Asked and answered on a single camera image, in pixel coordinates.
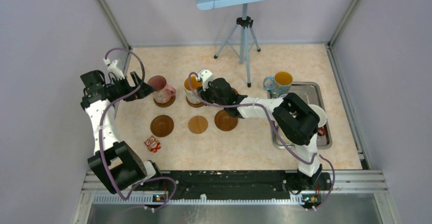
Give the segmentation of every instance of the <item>metal sheet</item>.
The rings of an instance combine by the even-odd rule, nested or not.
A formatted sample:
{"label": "metal sheet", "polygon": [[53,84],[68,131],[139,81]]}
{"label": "metal sheet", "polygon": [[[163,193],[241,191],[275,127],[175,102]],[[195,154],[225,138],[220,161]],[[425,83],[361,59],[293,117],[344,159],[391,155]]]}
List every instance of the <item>metal sheet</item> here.
{"label": "metal sheet", "polygon": [[[131,206],[93,205],[87,223],[107,223]],[[111,222],[116,223],[375,224],[382,221],[373,194],[333,194],[317,212],[306,212],[299,206],[286,205],[173,205],[154,214],[141,208],[134,209]]]}
{"label": "metal sheet", "polygon": [[[321,90],[319,89],[319,85],[314,82],[293,82],[290,90],[290,93],[297,94],[303,101],[307,104],[315,104],[320,106],[322,109],[324,108],[324,103],[322,101]],[[288,146],[294,149],[294,144],[291,143],[284,135],[283,132],[279,129],[279,126],[276,125],[279,134],[282,136],[282,139],[288,144]],[[332,146],[332,136],[330,134],[330,127],[328,122],[324,125],[324,129],[326,130],[325,136],[318,136],[316,140],[316,145],[318,149],[328,149]],[[276,138],[276,135],[272,132],[272,142],[273,146],[278,149],[284,149],[285,147],[282,143]]]}

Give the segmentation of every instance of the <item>metal frame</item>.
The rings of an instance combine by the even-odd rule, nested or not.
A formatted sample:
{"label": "metal frame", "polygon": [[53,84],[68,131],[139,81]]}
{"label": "metal frame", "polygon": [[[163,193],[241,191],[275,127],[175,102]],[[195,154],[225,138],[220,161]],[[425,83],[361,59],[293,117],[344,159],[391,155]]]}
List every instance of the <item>metal frame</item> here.
{"label": "metal frame", "polygon": [[351,4],[349,5],[348,9],[346,10],[345,14],[343,15],[343,18],[341,22],[339,23],[338,27],[336,28],[332,38],[329,41],[329,46],[333,47],[336,43],[336,40],[338,39],[340,33],[342,32],[343,28],[345,27],[348,20],[351,18],[353,11],[356,9],[358,3],[360,0],[353,0],[351,1]]}
{"label": "metal frame", "polygon": [[100,9],[102,10],[102,13],[104,14],[106,20],[108,21],[111,28],[113,29],[113,32],[116,35],[117,39],[119,39],[119,41],[121,42],[124,48],[130,49],[130,45],[128,44],[126,37],[124,36],[123,32],[120,29],[119,24],[117,23],[110,8],[108,7],[108,4],[106,4],[106,1],[105,0],[96,0],[96,1],[99,4]]}
{"label": "metal frame", "polygon": [[[125,36],[123,35],[117,21],[112,15],[105,0],[97,0],[102,12],[104,13],[107,21],[112,27],[115,35],[126,48],[131,48],[128,44]],[[344,79],[341,75],[337,59],[333,53],[333,46],[337,42],[340,33],[343,31],[346,23],[352,16],[353,11],[356,9],[360,0],[353,0],[348,7],[343,19],[339,23],[335,33],[333,34],[331,40],[326,44],[327,53],[329,60],[335,75],[336,83],[342,98],[342,102],[345,108],[345,112],[348,117],[348,122],[351,127],[353,137],[356,142],[356,146],[359,152],[359,158],[362,161],[363,169],[369,169],[367,164],[368,153],[363,146],[362,135],[357,128],[357,121],[355,117],[354,110],[347,93],[346,85]],[[130,55],[127,56],[124,72],[127,71],[130,62]],[[93,172],[87,172],[84,184],[79,197],[78,205],[75,211],[75,216],[73,223],[75,224],[85,224],[87,223],[90,209],[95,197],[108,193],[107,189],[99,181],[99,179],[93,174]],[[332,194],[345,194],[345,193],[373,193],[379,209],[382,221],[384,224],[390,223],[400,223],[397,210],[391,200],[387,184],[384,179],[384,175],[381,170],[337,170],[336,171],[336,182],[335,190]]]}
{"label": "metal frame", "polygon": [[[336,170],[336,181],[334,186],[334,191],[332,194],[347,194],[347,193],[373,193],[377,199],[377,205],[379,207],[380,214],[382,216],[384,224],[387,223],[397,223],[391,222],[395,220],[394,218],[394,208],[391,207],[391,201],[389,196],[389,191],[387,184],[384,179],[382,171],[372,171],[372,170]],[[112,196],[112,198],[106,198],[107,194]],[[304,191],[302,194],[313,194],[313,191]],[[135,197],[141,197],[140,204],[147,203],[148,198],[142,198],[143,194],[136,194]],[[117,198],[115,195],[111,195],[104,185],[99,181],[92,171],[87,172],[84,179],[84,184],[81,190],[81,195],[79,197],[78,206],[74,216],[74,224],[86,224],[90,209],[95,198],[98,204],[106,202],[107,204],[117,203]],[[298,201],[294,200],[269,200],[269,201],[239,201],[239,204],[292,204],[292,202]],[[184,205],[184,204],[217,204],[224,203],[223,201],[214,201],[207,199],[197,199],[195,200],[185,200],[185,201],[173,201],[168,203],[170,205]],[[131,204],[138,204],[135,199]]]}
{"label": "metal frame", "polygon": [[[201,46],[220,46],[222,45],[224,42],[220,42],[220,41],[216,41],[216,42],[206,42],[206,43],[189,43],[189,44],[167,44],[167,45],[162,45],[162,44],[154,44],[154,45],[145,45],[145,44],[137,44],[137,45],[133,45],[132,48],[139,48],[139,47],[201,47]],[[274,42],[274,41],[259,41],[260,45],[281,45],[281,44],[327,44],[328,41],[316,41],[316,42]],[[230,42],[230,44],[233,47],[236,46],[240,46],[240,42],[239,41],[233,41]]]}
{"label": "metal frame", "polygon": [[358,122],[353,110],[351,100],[349,98],[349,94],[346,91],[346,85],[340,72],[339,64],[337,63],[333,53],[333,49],[329,46],[329,44],[326,45],[326,50],[327,55],[329,56],[330,65],[332,66],[333,74],[335,75],[336,84],[338,86],[339,94],[342,99],[342,104],[348,118],[349,127],[351,129],[351,133],[353,134],[354,142],[356,143],[359,158],[363,159],[366,163],[366,169],[370,169],[370,166],[367,163],[367,159],[369,158],[368,153],[366,148],[363,146],[363,137],[361,135],[361,132],[357,128]]}

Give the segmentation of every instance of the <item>mug handle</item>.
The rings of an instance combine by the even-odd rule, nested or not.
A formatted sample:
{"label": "mug handle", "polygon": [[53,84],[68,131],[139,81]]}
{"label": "mug handle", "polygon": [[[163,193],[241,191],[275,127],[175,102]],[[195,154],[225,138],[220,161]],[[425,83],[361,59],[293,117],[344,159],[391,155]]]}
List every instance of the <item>mug handle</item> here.
{"label": "mug handle", "polygon": [[174,87],[170,86],[170,85],[167,85],[167,91],[171,92],[171,97],[174,96],[177,93],[177,90]]}
{"label": "mug handle", "polygon": [[[265,85],[265,82],[268,81],[268,80],[271,80],[271,81],[272,81],[272,85],[270,85],[270,86],[266,86],[266,85]],[[274,77],[271,77],[271,76],[264,78],[264,81],[262,82],[262,86],[263,86],[264,89],[266,89],[266,90],[271,90],[271,89],[273,89],[273,88],[275,87],[275,78],[274,78]]]}

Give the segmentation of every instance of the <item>red owl toy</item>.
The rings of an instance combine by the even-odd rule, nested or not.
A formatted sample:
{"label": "red owl toy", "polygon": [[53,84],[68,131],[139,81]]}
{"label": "red owl toy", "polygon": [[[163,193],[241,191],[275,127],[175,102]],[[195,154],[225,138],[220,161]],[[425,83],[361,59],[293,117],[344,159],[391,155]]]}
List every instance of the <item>red owl toy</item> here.
{"label": "red owl toy", "polygon": [[147,139],[144,144],[147,146],[147,148],[151,151],[156,153],[160,149],[160,142],[155,139],[153,136],[151,136],[149,139]]}

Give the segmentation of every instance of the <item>blue mug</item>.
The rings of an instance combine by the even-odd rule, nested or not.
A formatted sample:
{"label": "blue mug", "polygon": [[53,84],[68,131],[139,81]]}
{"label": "blue mug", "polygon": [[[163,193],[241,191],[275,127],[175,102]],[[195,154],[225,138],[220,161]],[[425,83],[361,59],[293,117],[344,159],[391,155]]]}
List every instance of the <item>blue mug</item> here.
{"label": "blue mug", "polygon": [[292,75],[288,72],[281,71],[276,73],[274,77],[266,77],[262,82],[265,89],[271,91],[273,98],[279,98],[281,95],[287,94],[292,85]]}

